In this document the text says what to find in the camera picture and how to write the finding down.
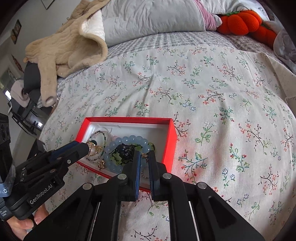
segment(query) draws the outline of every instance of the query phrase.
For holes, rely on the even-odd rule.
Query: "red plush toy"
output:
[[[222,25],[217,28],[221,34],[236,34],[250,36],[255,40],[274,48],[276,33],[264,27],[261,17],[252,10],[232,12],[220,17]]]

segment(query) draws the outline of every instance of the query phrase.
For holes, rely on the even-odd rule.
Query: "floral print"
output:
[[[172,173],[206,182],[265,240],[296,204],[296,119],[264,54],[218,46],[175,46],[110,58],[67,78],[41,140],[48,150],[73,141],[85,117],[172,118]],[[85,182],[106,178],[73,164],[50,212]],[[139,193],[122,202],[119,240],[170,240],[167,202]]]

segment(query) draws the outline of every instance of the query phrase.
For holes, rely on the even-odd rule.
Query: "metal screw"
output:
[[[200,183],[198,183],[197,186],[198,186],[200,189],[206,189],[206,188],[207,188],[207,184],[204,183],[204,182],[200,182]]]
[[[89,189],[91,189],[91,184],[90,183],[85,183],[85,184],[83,184],[82,188],[84,190],[89,190]]]
[[[171,178],[172,178],[172,174],[170,174],[170,173],[168,173],[168,172],[167,172],[167,173],[164,173],[164,174],[163,174],[163,178],[164,178],[164,179],[171,179]]]
[[[118,178],[119,180],[124,180],[124,179],[127,178],[127,176],[126,176],[124,173],[121,173],[121,174],[119,174],[119,175],[117,176],[117,178]]]

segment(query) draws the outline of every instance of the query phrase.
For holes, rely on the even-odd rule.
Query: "bed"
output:
[[[273,240],[296,204],[296,119],[272,59],[264,44],[216,32],[118,44],[103,63],[59,79],[59,104],[40,139],[48,150],[59,148],[89,116],[172,118],[178,135],[172,173],[206,182]],[[64,180],[46,203],[50,212],[83,183],[106,181],[78,164]],[[146,192],[122,203],[119,240],[170,240],[167,203]]]

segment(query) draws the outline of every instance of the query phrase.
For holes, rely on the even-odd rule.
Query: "red box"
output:
[[[146,131],[147,134],[149,133],[153,133],[158,135],[158,137],[156,136],[151,136],[153,138],[157,138],[156,141],[160,141],[160,144],[158,145],[159,147],[161,146],[161,138],[163,138],[163,140],[165,141],[165,145],[163,145],[163,154],[162,154],[162,160],[161,162],[166,166],[166,169],[168,172],[171,172],[172,170],[172,164],[173,164],[173,159],[174,159],[174,155],[175,155],[175,149],[176,149],[176,142],[177,142],[177,134],[175,131],[175,126],[173,123],[173,120],[171,118],[148,118],[148,117],[86,117],[81,125],[81,128],[77,134],[76,137],[76,141],[78,142],[86,142],[86,136],[90,136],[90,133],[93,133],[95,131],[95,126],[101,126],[102,127],[108,126],[108,124],[110,124],[110,126],[114,126],[114,127],[118,127],[119,131],[124,131],[126,129],[126,131],[131,131],[130,135],[138,135],[137,133],[135,133],[137,130],[143,130]],[[163,136],[163,131],[167,130],[167,135],[166,138]],[[95,164],[92,164],[90,162],[88,162],[85,158],[82,158],[81,160],[78,161],[78,163],[82,166],[84,166],[85,168],[103,176],[106,178],[111,178],[112,175],[108,175],[106,173],[104,173],[104,170],[99,170],[99,168],[95,167]],[[143,186],[141,186],[141,182],[140,182],[140,190],[142,191],[150,191],[149,190],[149,182],[148,183],[142,183]]]

